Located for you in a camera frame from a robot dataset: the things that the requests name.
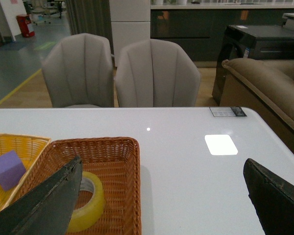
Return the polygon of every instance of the sofa armrest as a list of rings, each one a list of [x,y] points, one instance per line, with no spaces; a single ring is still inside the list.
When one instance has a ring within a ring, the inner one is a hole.
[[[294,80],[263,61],[237,58],[222,66],[294,129]]]

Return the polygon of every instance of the white cabinet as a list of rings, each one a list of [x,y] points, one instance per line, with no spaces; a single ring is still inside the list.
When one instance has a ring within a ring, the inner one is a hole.
[[[109,0],[115,66],[120,50],[150,38],[150,0]]]

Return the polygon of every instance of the brown wicker basket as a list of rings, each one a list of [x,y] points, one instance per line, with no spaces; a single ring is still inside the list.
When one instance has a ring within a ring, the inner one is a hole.
[[[106,205],[101,218],[81,235],[140,235],[139,145],[127,137],[54,141],[43,151],[12,202],[79,155],[83,170],[96,174],[103,184]],[[79,208],[90,199],[81,192]]]

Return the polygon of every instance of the purple foam block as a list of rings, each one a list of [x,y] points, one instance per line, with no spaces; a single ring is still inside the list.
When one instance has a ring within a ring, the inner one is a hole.
[[[0,156],[0,185],[3,190],[16,186],[26,169],[14,150]]]

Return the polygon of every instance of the packing tape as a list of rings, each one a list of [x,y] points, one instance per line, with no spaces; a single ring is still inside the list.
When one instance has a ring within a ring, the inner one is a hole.
[[[91,192],[93,196],[85,206],[73,211],[67,230],[69,233],[80,232],[95,224],[106,203],[100,179],[90,172],[83,171],[79,190]]]

